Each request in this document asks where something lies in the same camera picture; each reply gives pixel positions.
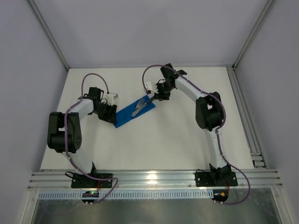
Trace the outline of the blue cloth napkin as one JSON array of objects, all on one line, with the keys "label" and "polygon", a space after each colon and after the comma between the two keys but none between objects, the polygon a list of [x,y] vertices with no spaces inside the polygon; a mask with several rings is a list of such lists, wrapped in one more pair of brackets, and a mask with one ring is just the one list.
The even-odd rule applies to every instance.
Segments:
[{"label": "blue cloth napkin", "polygon": [[116,124],[114,124],[114,127],[121,127],[155,107],[154,103],[150,102],[149,96],[145,95],[116,113]]}]

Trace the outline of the silver fork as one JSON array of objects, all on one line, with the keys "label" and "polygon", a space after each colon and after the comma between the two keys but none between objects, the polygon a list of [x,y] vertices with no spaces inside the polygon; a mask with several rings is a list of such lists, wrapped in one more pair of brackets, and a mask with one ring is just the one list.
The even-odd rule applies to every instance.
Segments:
[{"label": "silver fork", "polygon": [[141,98],[141,99],[138,101],[138,103],[137,103],[137,105],[136,105],[134,111],[138,111],[138,110],[140,110],[140,108],[144,105],[144,103],[145,103],[145,99],[144,99],[144,98]]}]

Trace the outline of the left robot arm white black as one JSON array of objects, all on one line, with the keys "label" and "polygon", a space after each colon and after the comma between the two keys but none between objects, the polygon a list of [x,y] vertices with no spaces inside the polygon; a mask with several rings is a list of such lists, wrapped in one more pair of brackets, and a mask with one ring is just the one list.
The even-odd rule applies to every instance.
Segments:
[{"label": "left robot arm white black", "polygon": [[99,120],[116,124],[117,98],[116,93],[105,93],[97,87],[91,87],[65,113],[52,112],[49,115],[47,145],[65,156],[74,167],[73,172],[65,172],[71,178],[73,189],[112,188],[113,175],[97,172],[94,163],[81,149],[80,122],[86,116],[95,114]]}]

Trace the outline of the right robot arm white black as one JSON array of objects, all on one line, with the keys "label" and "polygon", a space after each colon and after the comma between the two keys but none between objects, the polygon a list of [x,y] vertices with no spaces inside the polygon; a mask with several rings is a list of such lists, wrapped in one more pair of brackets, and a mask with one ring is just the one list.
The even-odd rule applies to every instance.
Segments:
[{"label": "right robot arm white black", "polygon": [[200,90],[188,79],[185,71],[175,71],[170,63],[163,65],[160,71],[164,82],[156,84],[154,99],[169,100],[171,91],[177,89],[195,103],[195,120],[205,133],[210,153],[210,171],[208,173],[212,185],[237,186],[236,175],[232,172],[231,165],[225,158],[222,149],[221,128],[226,121],[226,114],[219,93]]}]

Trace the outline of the silver table knife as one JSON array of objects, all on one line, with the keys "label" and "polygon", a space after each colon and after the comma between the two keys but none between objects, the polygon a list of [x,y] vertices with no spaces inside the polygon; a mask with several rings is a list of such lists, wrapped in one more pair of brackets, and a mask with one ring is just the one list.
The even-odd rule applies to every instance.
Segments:
[{"label": "silver table knife", "polygon": [[[146,107],[149,103],[151,103],[153,100],[155,99],[155,96],[153,96],[153,97],[151,97],[146,103],[144,103],[144,105],[140,108],[140,110],[142,110],[144,107]],[[139,111],[140,110],[138,110],[138,111],[134,111],[133,113],[132,113],[132,117],[135,117],[138,113],[139,113]]]}]

